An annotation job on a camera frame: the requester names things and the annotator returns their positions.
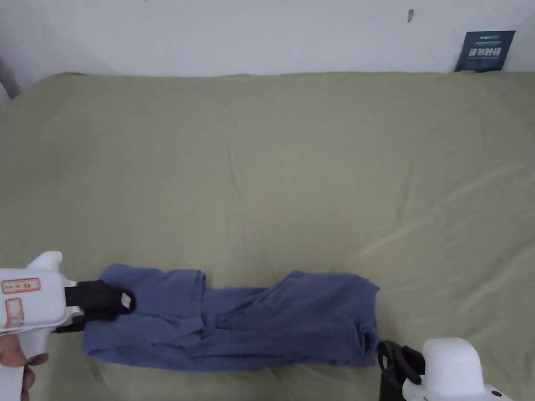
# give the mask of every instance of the red label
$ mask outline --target red label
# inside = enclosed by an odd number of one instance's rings
[[[22,299],[13,298],[5,302],[7,313],[6,328],[20,327],[24,324],[24,310],[22,309]]]
[[[4,294],[18,294],[19,292],[39,291],[40,289],[41,283],[37,278],[2,281]]]

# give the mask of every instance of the bed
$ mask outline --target bed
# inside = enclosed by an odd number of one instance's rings
[[[294,269],[381,287],[383,338],[458,336],[535,394],[535,74],[63,74],[0,110],[2,267],[45,250],[270,286]],[[56,335],[32,401],[374,400],[379,368],[177,373]]]

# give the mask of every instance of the blue towel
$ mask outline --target blue towel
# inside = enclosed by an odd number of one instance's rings
[[[199,271],[112,265],[101,278],[137,300],[132,314],[87,324],[82,350],[106,362],[176,371],[375,363],[379,288],[357,275],[294,271],[271,288],[207,289]]]

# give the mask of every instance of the sticker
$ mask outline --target sticker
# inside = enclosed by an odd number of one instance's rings
[[[20,327],[24,323],[24,310],[22,309],[22,299],[13,298],[5,302],[7,312],[6,328]]]
[[[40,289],[41,283],[37,278],[2,281],[2,292],[4,294],[39,291]]]
[[[514,30],[467,32],[455,72],[501,71],[513,36]]]
[[[130,302],[132,302],[132,299],[123,292],[123,295],[121,296],[122,305],[125,308],[130,309]]]

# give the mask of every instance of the white label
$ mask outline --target white label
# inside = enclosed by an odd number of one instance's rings
[[[2,281],[2,292],[4,294],[17,294],[19,292],[39,291],[41,283],[39,279],[22,279]]]
[[[132,299],[123,292],[123,295],[121,296],[121,303],[123,304],[123,306],[127,309],[130,309],[131,301]]]
[[[24,323],[24,311],[22,310],[22,300],[20,298],[8,299],[5,302],[7,312],[6,328],[20,327]]]

